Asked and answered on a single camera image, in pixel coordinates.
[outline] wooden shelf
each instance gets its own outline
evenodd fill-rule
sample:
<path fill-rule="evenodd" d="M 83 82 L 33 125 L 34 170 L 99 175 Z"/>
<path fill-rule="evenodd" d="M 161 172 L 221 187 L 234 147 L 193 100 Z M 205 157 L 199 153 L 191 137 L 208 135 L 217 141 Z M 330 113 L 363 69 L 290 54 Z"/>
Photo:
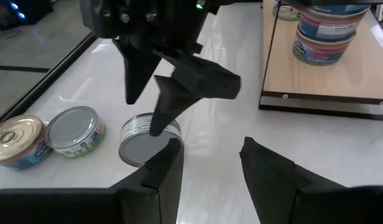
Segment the wooden shelf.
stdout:
<path fill-rule="evenodd" d="M 275 22 L 273 4 L 263 1 L 264 65 Z M 342 59 L 327 66 L 309 65 L 293 55 L 297 25 L 278 20 L 263 92 L 383 100 L 383 50 L 364 20 Z"/>

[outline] white table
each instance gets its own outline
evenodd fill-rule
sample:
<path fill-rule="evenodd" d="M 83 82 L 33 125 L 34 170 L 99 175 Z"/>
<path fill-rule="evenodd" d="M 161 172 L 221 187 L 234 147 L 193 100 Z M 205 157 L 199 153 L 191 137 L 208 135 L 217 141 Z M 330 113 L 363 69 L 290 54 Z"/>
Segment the white table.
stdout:
<path fill-rule="evenodd" d="M 242 173 L 244 137 L 347 187 L 383 184 L 383 122 L 259 111 L 261 88 L 259 4 L 222 7 L 209 16 L 201 56 L 242 77 L 236 100 L 204 99 L 178 117 L 186 145 L 178 224 L 259 223 Z M 154 74 L 168 76 L 162 62 Z M 134 172 L 118 156 L 120 129 L 132 116 L 153 111 L 153 79 L 126 105 L 122 58 L 110 40 L 97 40 L 28 110 L 45 122 L 79 105 L 94 108 L 106 138 L 88 156 L 51 155 L 33 169 L 0 166 L 0 188 L 109 187 Z"/>

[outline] pull tab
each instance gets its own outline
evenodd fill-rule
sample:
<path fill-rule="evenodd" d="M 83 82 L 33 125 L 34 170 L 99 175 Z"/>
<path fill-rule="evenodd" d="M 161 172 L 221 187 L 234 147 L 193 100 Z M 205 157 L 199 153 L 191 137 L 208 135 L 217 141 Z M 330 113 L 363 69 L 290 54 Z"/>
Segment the pull tab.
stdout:
<path fill-rule="evenodd" d="M 0 143 L 3 143 L 3 144 L 7 143 L 13 140 L 15 136 L 16 136 L 16 133 L 14 131 L 6 132 L 0 137 Z"/>

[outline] tin can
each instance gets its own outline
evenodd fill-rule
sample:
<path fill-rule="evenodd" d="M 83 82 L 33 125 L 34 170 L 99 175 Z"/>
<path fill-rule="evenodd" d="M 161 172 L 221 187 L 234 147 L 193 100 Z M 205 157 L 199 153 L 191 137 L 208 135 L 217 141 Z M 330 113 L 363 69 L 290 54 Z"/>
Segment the tin can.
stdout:
<path fill-rule="evenodd" d="M 92 152 L 103 140 L 105 127 L 97 112 L 78 106 L 57 115 L 48 125 L 46 143 L 67 157 L 80 157 Z"/>
<path fill-rule="evenodd" d="M 339 42 L 320 42 L 305 37 L 298 29 L 293 53 L 299 60 L 312 65 L 331 65 L 341 59 L 354 36 Z"/>
<path fill-rule="evenodd" d="M 121 129 L 119 156 L 129 165 L 141 167 L 148 159 L 162 150 L 171 138 L 182 142 L 181 130 L 176 120 L 168 125 L 157 137 L 149 135 L 152 113 L 134 116 Z"/>
<path fill-rule="evenodd" d="M 278 10 L 278 2 L 279 0 L 276 0 L 273 6 L 273 15 L 277 15 Z M 282 4 L 280 6 L 280 12 L 278 12 L 278 18 L 286 20 L 286 21 L 297 21 L 301 17 L 301 12 L 297 9 L 295 9 L 292 6 Z"/>
<path fill-rule="evenodd" d="M 303 35 L 313 40 L 345 40 L 355 33 L 368 9 L 350 16 L 334 16 L 309 10 L 301 13 L 299 28 Z"/>
<path fill-rule="evenodd" d="M 0 124 L 0 165 L 24 170 L 44 161 L 52 149 L 44 141 L 44 123 L 32 115 Z"/>
<path fill-rule="evenodd" d="M 330 15 L 348 16 L 366 10 L 370 5 L 313 6 L 313 10 Z"/>

